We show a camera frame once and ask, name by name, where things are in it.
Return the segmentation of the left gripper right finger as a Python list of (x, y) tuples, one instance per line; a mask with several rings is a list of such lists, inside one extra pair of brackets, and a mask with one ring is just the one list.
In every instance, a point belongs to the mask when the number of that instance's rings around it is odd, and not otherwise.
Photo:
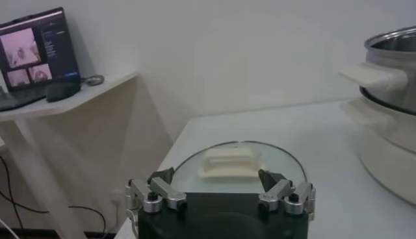
[(259, 194), (258, 210), (261, 216), (275, 212), (280, 206), (291, 216), (306, 213), (315, 215), (316, 188), (310, 182), (295, 186), (280, 173), (259, 170), (258, 176), (265, 190)]

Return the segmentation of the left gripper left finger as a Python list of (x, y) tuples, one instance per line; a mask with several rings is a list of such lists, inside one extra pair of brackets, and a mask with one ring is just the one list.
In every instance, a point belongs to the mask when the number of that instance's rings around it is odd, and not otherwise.
[(147, 181), (130, 179), (125, 188), (126, 209), (133, 213), (142, 208), (154, 214), (160, 212), (165, 203), (169, 209), (183, 214), (187, 209), (187, 195), (171, 187), (174, 173), (171, 167), (153, 172)]

